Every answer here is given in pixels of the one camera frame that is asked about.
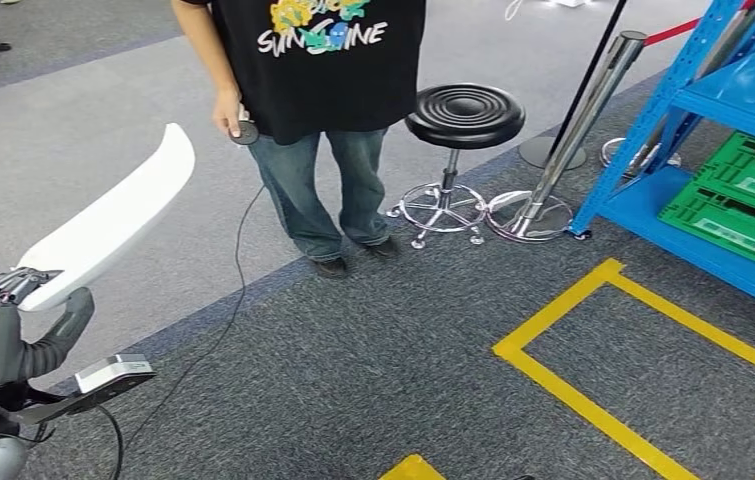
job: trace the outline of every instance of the black pole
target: black pole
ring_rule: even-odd
[[[595,49],[595,54],[592,56],[592,61],[589,62],[589,68],[586,69],[586,73],[583,75],[583,80],[580,82],[580,87],[577,89],[577,94],[574,96],[574,100],[571,102],[571,106],[568,108],[568,113],[565,115],[560,131],[557,132],[557,137],[554,139],[554,144],[551,145],[551,150],[548,152],[548,160],[554,154],[554,151],[562,142],[562,138],[565,132],[568,130],[568,125],[571,123],[574,113],[577,111],[577,107],[580,106],[580,100],[583,99],[583,94],[586,93],[586,88],[589,86],[589,82],[592,80],[592,75],[595,73],[595,69],[598,68],[598,63],[601,61],[601,57],[604,55],[607,43],[610,41],[610,37],[613,36],[618,20],[621,17],[621,12],[624,11],[624,6],[627,4],[627,0],[618,0],[615,10],[613,10],[610,21],[607,22],[607,28],[604,30],[604,34],[601,36],[601,41],[598,43],[598,47]]]

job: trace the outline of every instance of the black round seat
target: black round seat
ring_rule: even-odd
[[[420,140],[457,150],[475,150],[513,139],[524,127],[524,109],[503,90],[460,83],[418,93],[406,126]]]

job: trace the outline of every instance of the graphic print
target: graphic print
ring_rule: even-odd
[[[371,0],[277,0],[271,5],[273,28],[257,39],[259,51],[275,57],[292,49],[313,55],[347,51],[383,40],[386,22],[367,25]]]

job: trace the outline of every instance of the person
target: person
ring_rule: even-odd
[[[378,212],[387,129],[415,110],[426,0],[172,0],[208,69],[212,120],[240,135],[288,236],[320,275],[343,278],[342,233],[315,190],[320,136],[341,173],[339,224],[354,243],[393,258],[398,247]]]

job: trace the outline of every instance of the white object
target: white object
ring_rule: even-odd
[[[88,393],[128,375],[152,375],[144,355],[113,355],[74,375],[80,393]]]
[[[549,2],[565,5],[566,7],[579,7],[583,4],[589,3],[589,0],[548,0]]]
[[[524,0],[513,0],[512,3],[507,6],[506,12],[504,12],[504,19],[508,22],[512,20],[518,13],[518,9],[521,7],[522,3],[524,3]]]
[[[59,306],[117,262],[163,216],[194,171],[191,141],[179,125],[133,173],[24,254],[19,267],[61,270],[19,306],[35,312]]]

